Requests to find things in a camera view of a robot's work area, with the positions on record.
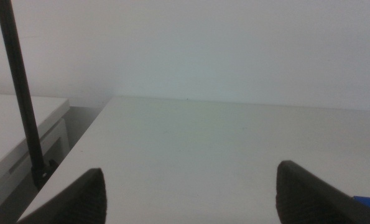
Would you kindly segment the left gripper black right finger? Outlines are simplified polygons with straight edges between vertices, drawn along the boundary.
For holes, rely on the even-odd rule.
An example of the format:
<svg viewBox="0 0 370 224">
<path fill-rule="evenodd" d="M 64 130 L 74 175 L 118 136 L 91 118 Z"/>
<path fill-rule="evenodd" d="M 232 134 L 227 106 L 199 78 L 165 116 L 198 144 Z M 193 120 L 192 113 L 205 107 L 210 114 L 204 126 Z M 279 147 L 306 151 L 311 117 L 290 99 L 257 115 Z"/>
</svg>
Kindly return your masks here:
<svg viewBox="0 0 370 224">
<path fill-rule="evenodd" d="M 370 223 L 370 207 L 293 161 L 277 168 L 275 206 L 281 223 Z"/>
</svg>

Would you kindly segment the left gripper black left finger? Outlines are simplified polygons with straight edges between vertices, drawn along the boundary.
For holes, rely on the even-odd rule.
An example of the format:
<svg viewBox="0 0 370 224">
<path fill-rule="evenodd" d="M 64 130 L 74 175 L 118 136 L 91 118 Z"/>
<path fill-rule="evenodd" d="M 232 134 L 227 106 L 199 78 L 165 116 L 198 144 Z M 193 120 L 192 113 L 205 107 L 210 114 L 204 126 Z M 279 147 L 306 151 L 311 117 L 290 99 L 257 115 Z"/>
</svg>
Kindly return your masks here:
<svg viewBox="0 0 370 224">
<path fill-rule="evenodd" d="M 105 224 L 107 195 L 103 171 L 92 168 L 19 224 Z"/>
</svg>

